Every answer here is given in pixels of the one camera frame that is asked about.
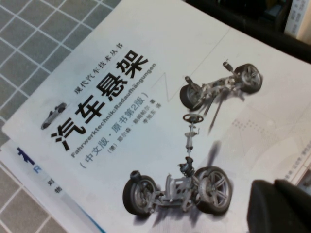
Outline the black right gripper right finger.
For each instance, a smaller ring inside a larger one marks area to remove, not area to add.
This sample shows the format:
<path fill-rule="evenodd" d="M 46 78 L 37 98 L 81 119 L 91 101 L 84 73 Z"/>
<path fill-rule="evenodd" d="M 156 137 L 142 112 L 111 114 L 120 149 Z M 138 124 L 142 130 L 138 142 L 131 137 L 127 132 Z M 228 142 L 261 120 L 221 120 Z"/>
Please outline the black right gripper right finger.
<path fill-rule="evenodd" d="M 311 232 L 311 196 L 286 180 L 275 180 L 275 187 L 284 196 L 298 220 Z"/>

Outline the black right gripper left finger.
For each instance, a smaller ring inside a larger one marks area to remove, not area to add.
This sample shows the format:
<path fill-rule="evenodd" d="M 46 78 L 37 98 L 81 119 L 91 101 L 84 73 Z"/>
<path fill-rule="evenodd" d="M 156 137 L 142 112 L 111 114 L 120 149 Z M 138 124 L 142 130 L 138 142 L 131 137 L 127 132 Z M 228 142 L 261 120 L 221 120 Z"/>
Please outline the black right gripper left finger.
<path fill-rule="evenodd" d="M 264 180 L 252 182 L 252 233 L 302 233 L 303 231 L 304 224 L 274 184 Z"/>

